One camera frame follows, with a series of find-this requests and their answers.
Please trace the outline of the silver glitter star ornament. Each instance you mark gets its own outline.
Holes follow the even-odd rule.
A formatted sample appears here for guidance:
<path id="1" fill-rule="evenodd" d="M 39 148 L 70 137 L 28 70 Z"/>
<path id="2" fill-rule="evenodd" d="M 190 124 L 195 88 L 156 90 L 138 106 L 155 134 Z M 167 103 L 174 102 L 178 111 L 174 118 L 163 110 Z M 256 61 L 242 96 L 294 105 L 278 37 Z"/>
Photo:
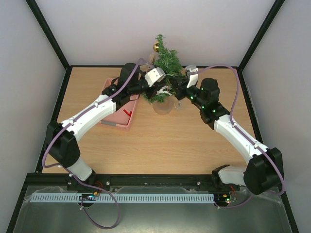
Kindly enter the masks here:
<path id="1" fill-rule="evenodd" d="M 172 94 L 171 94 L 171 92 L 170 92 L 170 89 L 171 89 L 170 86 L 165 85 L 165 86 L 161 87 L 161 88 L 157 91 L 156 95 L 157 95 L 157 96 L 164 96 L 164 95 L 169 95 L 169 96 L 171 96 Z"/>

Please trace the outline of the clear plastic battery box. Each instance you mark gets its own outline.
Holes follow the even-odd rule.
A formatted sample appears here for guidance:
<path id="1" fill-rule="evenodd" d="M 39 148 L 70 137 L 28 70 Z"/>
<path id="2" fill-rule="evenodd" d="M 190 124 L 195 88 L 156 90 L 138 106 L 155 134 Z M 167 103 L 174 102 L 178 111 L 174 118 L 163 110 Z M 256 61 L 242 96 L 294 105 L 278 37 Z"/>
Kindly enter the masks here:
<path id="1" fill-rule="evenodd" d="M 181 110 L 181 102 L 180 102 L 180 101 L 178 101 L 178 102 L 175 104 L 175 109 L 176 109 L 177 111 L 180 111 L 180 110 Z"/>

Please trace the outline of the round wooden tree base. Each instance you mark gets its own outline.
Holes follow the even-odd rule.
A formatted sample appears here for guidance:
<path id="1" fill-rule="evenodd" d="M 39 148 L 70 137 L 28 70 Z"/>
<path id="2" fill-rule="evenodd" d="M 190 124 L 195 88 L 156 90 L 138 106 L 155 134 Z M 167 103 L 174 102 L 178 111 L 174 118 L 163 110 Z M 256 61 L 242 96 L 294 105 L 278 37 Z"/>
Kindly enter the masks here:
<path id="1" fill-rule="evenodd" d="M 173 103 L 171 101 L 154 102 L 153 109 L 158 115 L 166 115 L 172 110 Z"/>

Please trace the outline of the small green christmas tree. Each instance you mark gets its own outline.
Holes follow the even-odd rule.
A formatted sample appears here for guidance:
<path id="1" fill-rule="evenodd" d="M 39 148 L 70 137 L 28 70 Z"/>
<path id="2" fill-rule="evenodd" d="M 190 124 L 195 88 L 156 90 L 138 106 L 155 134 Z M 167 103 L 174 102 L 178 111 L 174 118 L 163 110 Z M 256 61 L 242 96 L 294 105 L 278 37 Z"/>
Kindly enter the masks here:
<path id="1" fill-rule="evenodd" d="M 166 76 L 160 82 L 160 88 L 155 91 L 152 97 L 148 98 L 147 94 L 143 93 L 144 99 L 149 104 L 153 104 L 154 102 L 164 103 L 166 97 L 175 96 L 171 81 L 173 79 L 185 77 L 185 75 L 182 74 L 183 67 L 178 58 L 178 52 L 165 46 L 165 37 L 162 34 L 158 34 L 155 39 L 157 51 L 156 59 L 152 64 L 155 67 L 163 69 Z"/>

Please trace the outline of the clear led string lights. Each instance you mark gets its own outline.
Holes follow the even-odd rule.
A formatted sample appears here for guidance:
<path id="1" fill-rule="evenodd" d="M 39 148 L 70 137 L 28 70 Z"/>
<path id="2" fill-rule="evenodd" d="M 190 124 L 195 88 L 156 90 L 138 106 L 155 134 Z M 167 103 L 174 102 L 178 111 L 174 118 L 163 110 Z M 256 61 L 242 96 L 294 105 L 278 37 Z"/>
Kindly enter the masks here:
<path id="1" fill-rule="evenodd" d="M 177 51 L 168 48 L 159 49 L 154 66 L 163 69 L 166 74 L 164 82 L 171 87 L 170 90 L 174 93 L 171 86 L 171 78 L 182 76 L 181 71 L 183 69 L 177 57 Z"/>

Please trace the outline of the red ribbon bow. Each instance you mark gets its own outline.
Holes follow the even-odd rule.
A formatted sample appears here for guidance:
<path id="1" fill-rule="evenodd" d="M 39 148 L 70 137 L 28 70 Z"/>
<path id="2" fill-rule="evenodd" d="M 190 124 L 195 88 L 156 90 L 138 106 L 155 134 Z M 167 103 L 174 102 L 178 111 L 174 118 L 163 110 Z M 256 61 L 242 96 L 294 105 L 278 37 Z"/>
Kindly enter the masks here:
<path id="1" fill-rule="evenodd" d="M 128 121 L 127 124 L 129 124 L 130 120 L 131 120 L 131 116 L 132 116 L 132 111 L 128 112 L 127 110 L 123 109 L 124 113 L 127 114 L 128 116 Z"/>

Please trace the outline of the pink perforated plastic basket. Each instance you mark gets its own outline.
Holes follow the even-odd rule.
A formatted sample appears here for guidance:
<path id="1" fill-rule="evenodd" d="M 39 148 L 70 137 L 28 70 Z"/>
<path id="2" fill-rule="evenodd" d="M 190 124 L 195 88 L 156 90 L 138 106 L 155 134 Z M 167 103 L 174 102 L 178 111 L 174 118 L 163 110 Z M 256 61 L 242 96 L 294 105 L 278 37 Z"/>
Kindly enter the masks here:
<path id="1" fill-rule="evenodd" d="M 103 118 L 99 122 L 99 124 L 103 126 L 113 127 L 123 131 L 129 131 L 136 110 L 138 99 L 139 95 L 131 96 L 130 101 L 127 104 L 125 104 L 123 107 L 121 107 L 118 111 L 114 112 L 113 114 Z M 127 110 L 128 112 L 132 111 L 132 116 L 129 124 L 127 124 L 128 116 L 127 114 L 124 113 L 123 109 Z"/>

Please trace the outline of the gold bauble ornament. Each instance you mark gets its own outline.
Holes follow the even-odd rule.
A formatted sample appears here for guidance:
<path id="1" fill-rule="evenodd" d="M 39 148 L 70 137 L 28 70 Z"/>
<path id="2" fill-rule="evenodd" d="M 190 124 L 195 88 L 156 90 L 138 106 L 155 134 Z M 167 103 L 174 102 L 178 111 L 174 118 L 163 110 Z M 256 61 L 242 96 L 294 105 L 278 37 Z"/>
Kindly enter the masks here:
<path id="1" fill-rule="evenodd" d="M 159 43 L 158 43 L 158 42 L 155 42 L 155 43 L 153 44 L 153 50 L 154 50 L 155 52 L 158 52 L 158 51 L 159 51 Z"/>

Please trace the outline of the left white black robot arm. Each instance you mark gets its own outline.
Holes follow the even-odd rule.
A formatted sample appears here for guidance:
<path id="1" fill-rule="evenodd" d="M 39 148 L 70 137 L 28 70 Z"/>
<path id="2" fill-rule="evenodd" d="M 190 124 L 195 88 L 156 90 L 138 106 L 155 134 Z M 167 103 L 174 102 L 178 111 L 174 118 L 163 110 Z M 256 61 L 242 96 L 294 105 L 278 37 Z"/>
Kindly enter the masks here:
<path id="1" fill-rule="evenodd" d="M 78 142 L 98 122 L 126 105 L 131 96 L 151 90 L 165 78 L 163 69 L 150 68 L 150 71 L 143 72 L 138 64 L 127 63 L 121 69 L 120 76 L 103 89 L 88 107 L 60 123 L 52 120 L 47 126 L 42 166 L 48 168 L 45 161 L 50 155 L 57 161 L 56 166 L 86 181 L 94 172 L 83 161 Z"/>

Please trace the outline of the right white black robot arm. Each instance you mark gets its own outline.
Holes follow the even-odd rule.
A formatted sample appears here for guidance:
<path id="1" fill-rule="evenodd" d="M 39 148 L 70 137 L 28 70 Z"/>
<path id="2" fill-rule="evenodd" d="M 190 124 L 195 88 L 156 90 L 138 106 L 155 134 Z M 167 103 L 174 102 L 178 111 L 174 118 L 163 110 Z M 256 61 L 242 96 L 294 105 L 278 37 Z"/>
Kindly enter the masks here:
<path id="1" fill-rule="evenodd" d="M 188 78 L 172 80 L 178 100 L 188 98 L 199 111 L 202 121 L 222 135 L 246 161 L 246 167 L 224 165 L 213 172 L 212 185 L 223 190 L 228 184 L 246 186 L 259 195 L 273 187 L 284 188 L 282 154 L 268 148 L 244 130 L 219 102 L 220 89 L 216 79 L 205 78 L 200 87 Z"/>

